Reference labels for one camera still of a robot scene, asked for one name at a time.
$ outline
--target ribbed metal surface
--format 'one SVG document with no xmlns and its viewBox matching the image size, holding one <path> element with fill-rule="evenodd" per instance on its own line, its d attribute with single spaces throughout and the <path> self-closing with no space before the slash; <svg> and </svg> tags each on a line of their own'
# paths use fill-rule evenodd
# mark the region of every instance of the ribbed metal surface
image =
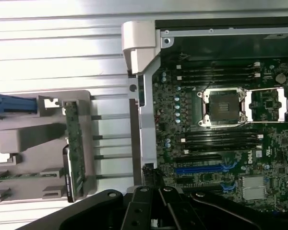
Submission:
<svg viewBox="0 0 288 230">
<path fill-rule="evenodd" d="M 0 93 L 87 89 L 93 116 L 101 116 L 93 121 L 94 135 L 128 135 L 123 22 L 284 15 L 288 0 L 0 0 Z M 95 147 L 96 154 L 109 157 L 131 154 L 130 138 L 98 140 Z M 100 190 L 132 185 L 133 178 L 126 177 L 131 158 L 97 162 L 98 174 L 122 175 L 99 180 Z M 0 229 L 15 229 L 68 203 L 26 205 L 1 204 Z"/>
</svg>

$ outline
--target circuit board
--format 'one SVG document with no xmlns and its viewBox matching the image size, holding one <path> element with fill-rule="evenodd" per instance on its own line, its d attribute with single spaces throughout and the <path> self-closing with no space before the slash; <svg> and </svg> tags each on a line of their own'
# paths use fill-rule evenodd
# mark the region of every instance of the circuit board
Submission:
<svg viewBox="0 0 288 230">
<path fill-rule="evenodd" d="M 153 99 L 167 185 L 288 211 L 288 59 L 162 63 Z"/>
<path fill-rule="evenodd" d="M 65 183 L 68 202 L 73 203 L 77 198 L 83 196 L 84 150 L 77 102 L 65 102 L 64 109 L 69 143 L 63 150 Z"/>
</svg>

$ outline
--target cpu socket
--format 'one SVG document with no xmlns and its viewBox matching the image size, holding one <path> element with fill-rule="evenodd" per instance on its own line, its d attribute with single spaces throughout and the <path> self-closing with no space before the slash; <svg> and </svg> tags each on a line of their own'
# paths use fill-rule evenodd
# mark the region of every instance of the cpu socket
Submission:
<svg viewBox="0 0 288 230">
<path fill-rule="evenodd" d="M 235 127 L 246 121 L 242 88 L 206 89 L 197 92 L 203 100 L 202 127 Z"/>
<path fill-rule="evenodd" d="M 258 121 L 252 116 L 252 93 L 257 91 L 273 91 L 278 94 L 279 118 L 275 121 Z M 202 127 L 236 127 L 246 123 L 279 123 L 285 122 L 288 114 L 288 98 L 282 87 L 246 90 L 243 88 L 215 88 L 197 92 L 202 99 L 203 118 L 198 122 Z"/>
</svg>

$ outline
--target motherboard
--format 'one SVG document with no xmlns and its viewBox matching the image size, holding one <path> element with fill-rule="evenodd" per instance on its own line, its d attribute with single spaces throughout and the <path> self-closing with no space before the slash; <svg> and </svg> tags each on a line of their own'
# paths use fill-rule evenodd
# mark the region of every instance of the motherboard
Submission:
<svg viewBox="0 0 288 230">
<path fill-rule="evenodd" d="M 167 185 L 288 211 L 288 59 L 162 63 L 153 103 Z"/>
</svg>

